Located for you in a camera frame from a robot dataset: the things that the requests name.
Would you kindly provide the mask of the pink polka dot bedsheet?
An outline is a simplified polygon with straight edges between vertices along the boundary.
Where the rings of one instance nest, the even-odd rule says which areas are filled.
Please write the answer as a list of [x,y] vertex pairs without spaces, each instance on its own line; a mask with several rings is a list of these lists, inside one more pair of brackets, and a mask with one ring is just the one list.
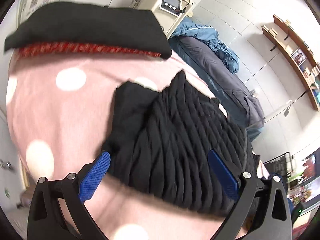
[[[131,81],[160,92],[178,72],[213,97],[177,54],[44,54],[9,65],[7,119],[23,166],[38,181],[77,173],[99,154],[112,129],[114,92]],[[109,239],[210,239],[223,222],[142,194],[106,175],[85,207]]]

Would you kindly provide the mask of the wooden wall shelf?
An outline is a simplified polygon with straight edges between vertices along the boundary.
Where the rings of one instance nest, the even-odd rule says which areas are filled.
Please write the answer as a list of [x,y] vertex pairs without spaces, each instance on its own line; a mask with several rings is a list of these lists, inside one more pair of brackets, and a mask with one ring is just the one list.
[[261,29],[272,43],[272,49],[278,49],[290,66],[296,72],[302,85],[306,89],[313,108],[319,111],[319,62],[305,41],[291,27],[290,21],[284,21],[273,15],[274,26],[284,34],[279,35],[277,30],[262,25]]

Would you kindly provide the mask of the digital clock device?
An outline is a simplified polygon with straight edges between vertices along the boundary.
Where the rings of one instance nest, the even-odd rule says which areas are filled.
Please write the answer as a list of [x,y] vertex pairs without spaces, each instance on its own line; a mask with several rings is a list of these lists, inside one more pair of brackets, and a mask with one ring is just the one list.
[[181,0],[162,0],[159,7],[160,9],[174,15],[180,16]]

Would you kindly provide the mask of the blue blanket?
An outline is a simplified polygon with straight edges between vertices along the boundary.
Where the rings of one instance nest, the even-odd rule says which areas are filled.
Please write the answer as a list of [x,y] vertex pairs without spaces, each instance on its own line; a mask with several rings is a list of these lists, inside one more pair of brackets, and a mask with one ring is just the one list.
[[218,56],[232,74],[239,71],[239,60],[236,53],[220,40],[219,33],[214,27],[198,24],[186,17],[171,35],[171,37],[180,36],[193,37],[201,41]]

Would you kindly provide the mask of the black folded garment red trim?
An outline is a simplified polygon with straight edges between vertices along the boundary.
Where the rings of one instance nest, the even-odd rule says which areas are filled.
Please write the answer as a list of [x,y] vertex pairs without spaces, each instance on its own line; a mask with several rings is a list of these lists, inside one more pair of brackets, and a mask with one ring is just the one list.
[[169,42],[149,10],[54,2],[31,14],[4,41],[24,55],[54,52],[144,54],[168,59]]

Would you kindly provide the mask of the black quilted jacket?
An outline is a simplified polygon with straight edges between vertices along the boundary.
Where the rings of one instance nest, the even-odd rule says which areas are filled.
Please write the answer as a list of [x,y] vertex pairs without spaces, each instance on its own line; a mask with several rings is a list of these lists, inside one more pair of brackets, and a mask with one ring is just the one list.
[[126,82],[116,89],[111,134],[101,148],[124,185],[182,208],[225,216],[234,202],[208,164],[214,150],[255,174],[259,157],[244,128],[178,72],[161,92]]

